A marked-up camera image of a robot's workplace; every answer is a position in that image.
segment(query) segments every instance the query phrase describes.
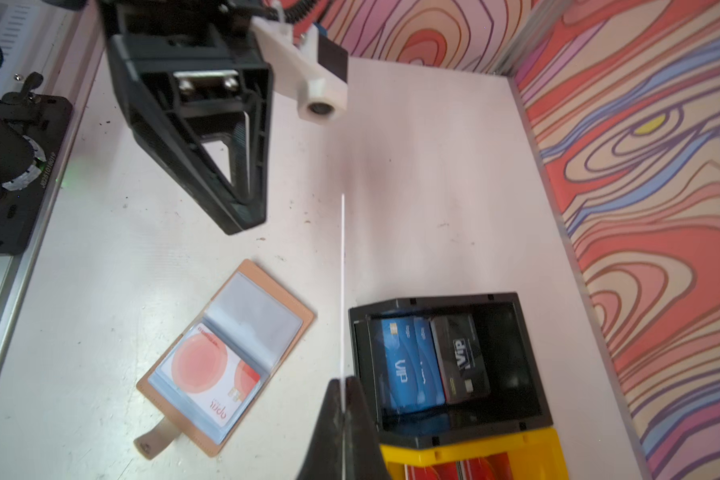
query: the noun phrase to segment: wavy striped wallpaper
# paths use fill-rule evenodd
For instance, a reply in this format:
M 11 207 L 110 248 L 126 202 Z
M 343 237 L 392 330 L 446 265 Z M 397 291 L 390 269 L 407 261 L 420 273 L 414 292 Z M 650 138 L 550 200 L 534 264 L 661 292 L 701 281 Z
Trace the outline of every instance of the wavy striped wallpaper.
M 578 0 L 516 82 L 653 477 L 720 478 L 720 0 Z
M 296 0 L 284 0 L 289 6 Z M 355 57 L 487 73 L 539 0 L 320 0 L 321 24 Z

